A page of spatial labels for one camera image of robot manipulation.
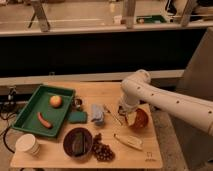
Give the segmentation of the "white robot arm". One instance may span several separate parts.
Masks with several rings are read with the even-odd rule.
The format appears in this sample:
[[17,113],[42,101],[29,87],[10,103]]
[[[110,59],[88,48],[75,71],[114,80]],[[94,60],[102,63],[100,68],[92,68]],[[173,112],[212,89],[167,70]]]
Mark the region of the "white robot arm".
[[156,88],[150,82],[146,70],[138,70],[122,80],[120,114],[133,113],[144,101],[213,136],[213,102]]

